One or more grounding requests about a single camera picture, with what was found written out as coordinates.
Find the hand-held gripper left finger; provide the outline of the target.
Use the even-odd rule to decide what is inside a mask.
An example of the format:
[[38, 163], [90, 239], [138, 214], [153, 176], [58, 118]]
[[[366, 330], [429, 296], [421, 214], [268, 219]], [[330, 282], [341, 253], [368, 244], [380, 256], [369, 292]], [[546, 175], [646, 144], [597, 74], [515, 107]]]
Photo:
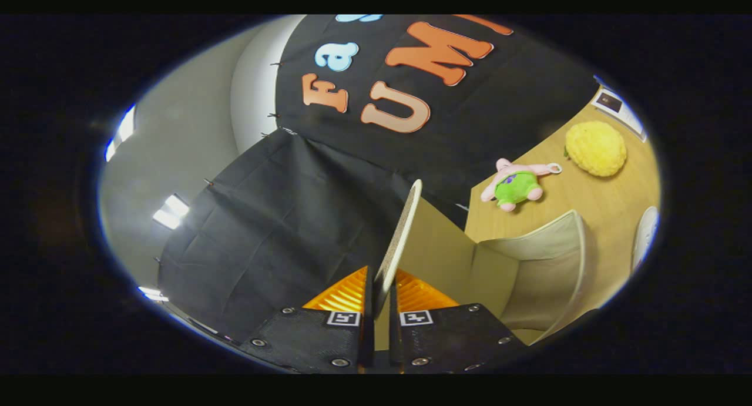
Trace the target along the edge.
[[288, 373], [362, 373], [374, 354], [373, 276], [373, 270], [361, 267], [305, 305], [282, 308], [239, 350]]

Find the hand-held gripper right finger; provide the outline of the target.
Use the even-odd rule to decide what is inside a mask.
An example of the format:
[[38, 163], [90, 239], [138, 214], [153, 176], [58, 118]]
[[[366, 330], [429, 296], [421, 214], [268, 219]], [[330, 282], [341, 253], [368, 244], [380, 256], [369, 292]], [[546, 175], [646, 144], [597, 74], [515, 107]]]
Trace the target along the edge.
[[402, 374], [492, 373], [529, 347], [480, 303], [460, 304], [408, 272], [390, 288], [390, 361]]

